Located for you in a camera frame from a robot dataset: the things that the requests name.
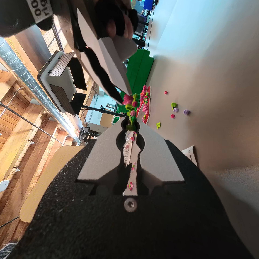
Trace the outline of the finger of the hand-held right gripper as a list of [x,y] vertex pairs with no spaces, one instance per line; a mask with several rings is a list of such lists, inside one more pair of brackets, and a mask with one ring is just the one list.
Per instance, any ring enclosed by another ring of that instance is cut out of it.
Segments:
[[118,92],[118,88],[111,82],[107,74],[107,66],[98,43],[99,37],[94,31],[93,24],[86,20],[90,18],[77,8],[77,24],[82,38],[83,48],[80,50],[80,61],[91,78],[100,86],[112,99],[122,105],[123,98]]
[[132,39],[125,37],[102,37],[98,40],[104,62],[107,66],[107,74],[111,82],[125,92],[132,95],[129,80],[127,78],[127,68],[124,61],[129,59],[137,51],[137,45]]

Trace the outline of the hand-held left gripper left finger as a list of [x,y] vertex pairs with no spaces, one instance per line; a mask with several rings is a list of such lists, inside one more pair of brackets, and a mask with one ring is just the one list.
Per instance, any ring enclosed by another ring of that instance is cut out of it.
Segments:
[[123,194],[129,180],[123,155],[127,124],[128,117],[124,117],[97,138],[77,177],[78,182],[106,186],[114,195]]

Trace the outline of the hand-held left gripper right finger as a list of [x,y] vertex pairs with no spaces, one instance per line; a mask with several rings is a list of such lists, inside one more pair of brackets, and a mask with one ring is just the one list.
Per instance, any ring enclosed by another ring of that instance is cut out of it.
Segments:
[[137,120],[137,194],[150,195],[155,187],[184,183],[180,169],[165,139]]

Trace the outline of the green stem brick flower cluster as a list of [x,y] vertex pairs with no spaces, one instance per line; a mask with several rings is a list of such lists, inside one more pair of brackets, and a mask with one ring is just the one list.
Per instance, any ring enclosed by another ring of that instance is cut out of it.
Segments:
[[127,110],[127,125],[126,130],[127,131],[136,131],[136,121],[137,121],[137,111],[140,107],[140,94],[133,94],[132,96],[125,94],[124,95],[124,101],[123,104],[125,105],[125,108]]

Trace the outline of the person's right hand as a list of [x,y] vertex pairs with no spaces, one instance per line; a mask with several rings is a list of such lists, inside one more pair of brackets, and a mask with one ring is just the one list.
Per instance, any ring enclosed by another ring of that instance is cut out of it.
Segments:
[[106,24],[106,32],[110,38],[122,36],[132,39],[134,29],[128,16],[129,1],[111,1],[112,6],[108,12],[109,18]]

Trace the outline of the green plastic storage bin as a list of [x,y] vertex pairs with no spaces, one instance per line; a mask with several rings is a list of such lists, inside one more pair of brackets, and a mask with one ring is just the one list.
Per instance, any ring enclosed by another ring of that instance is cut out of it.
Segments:
[[138,49],[129,58],[126,76],[128,78],[132,94],[140,94],[143,86],[146,85],[150,74],[154,58],[150,56],[150,51]]

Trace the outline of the laminated instruction sheet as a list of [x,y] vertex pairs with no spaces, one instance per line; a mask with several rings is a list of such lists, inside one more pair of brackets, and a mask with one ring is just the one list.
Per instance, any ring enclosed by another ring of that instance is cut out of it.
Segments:
[[135,131],[126,132],[126,137],[125,137],[126,142],[125,142],[124,148],[123,148],[125,166],[128,166],[130,164],[130,157],[131,157],[132,147],[133,147],[133,143],[134,143],[134,141],[131,141],[131,139],[130,139],[131,136],[136,137],[136,132]]

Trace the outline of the white instruction booklet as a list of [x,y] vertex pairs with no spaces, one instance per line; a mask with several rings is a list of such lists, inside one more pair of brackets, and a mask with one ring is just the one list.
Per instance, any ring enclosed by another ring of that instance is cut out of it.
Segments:
[[198,167],[198,163],[195,156],[195,146],[192,145],[184,150],[181,151],[193,164]]

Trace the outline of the black computer monitor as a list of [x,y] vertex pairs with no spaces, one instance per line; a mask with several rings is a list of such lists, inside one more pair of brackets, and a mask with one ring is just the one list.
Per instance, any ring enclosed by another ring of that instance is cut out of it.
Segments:
[[138,15],[139,21],[138,21],[137,29],[134,32],[134,35],[136,35],[142,39],[143,35],[144,35],[145,27],[148,26],[147,17],[140,13],[137,13],[137,15]]

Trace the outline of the studio light panel with flaps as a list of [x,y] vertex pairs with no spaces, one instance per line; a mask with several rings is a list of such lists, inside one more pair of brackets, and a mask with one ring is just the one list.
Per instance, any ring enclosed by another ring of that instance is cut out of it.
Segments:
[[37,79],[60,112],[79,115],[87,86],[83,68],[74,52],[55,51]]

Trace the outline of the black light stand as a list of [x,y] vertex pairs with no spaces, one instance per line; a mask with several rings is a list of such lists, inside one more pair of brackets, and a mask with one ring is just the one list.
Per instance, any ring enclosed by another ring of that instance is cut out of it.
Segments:
[[100,113],[105,113],[105,114],[109,114],[109,115],[113,115],[113,116],[118,116],[118,117],[127,117],[127,115],[124,114],[124,113],[121,114],[121,113],[112,112],[110,110],[105,110],[104,107],[101,107],[101,108],[98,109],[98,108],[82,105],[81,109],[93,110],[93,111],[97,111],[97,112],[100,112]]

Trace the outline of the red pink brick heart frame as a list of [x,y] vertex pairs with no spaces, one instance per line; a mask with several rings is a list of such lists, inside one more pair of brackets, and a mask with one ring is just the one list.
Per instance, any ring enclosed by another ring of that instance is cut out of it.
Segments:
[[137,108],[136,117],[141,119],[143,123],[147,124],[150,116],[151,107],[151,87],[143,86],[140,93],[140,107]]

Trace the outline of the silver ventilation duct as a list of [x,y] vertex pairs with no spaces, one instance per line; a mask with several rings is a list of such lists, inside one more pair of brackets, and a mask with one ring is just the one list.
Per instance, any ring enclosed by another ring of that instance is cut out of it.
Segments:
[[0,59],[1,64],[13,75],[15,78],[26,86],[32,93],[35,99],[49,112],[49,114],[56,119],[56,121],[66,130],[72,137],[77,146],[81,144],[79,137],[75,130],[68,124],[60,111],[56,108],[43,88],[38,84],[33,75],[29,72],[26,66],[22,63],[17,54],[13,51],[7,41],[0,37]]

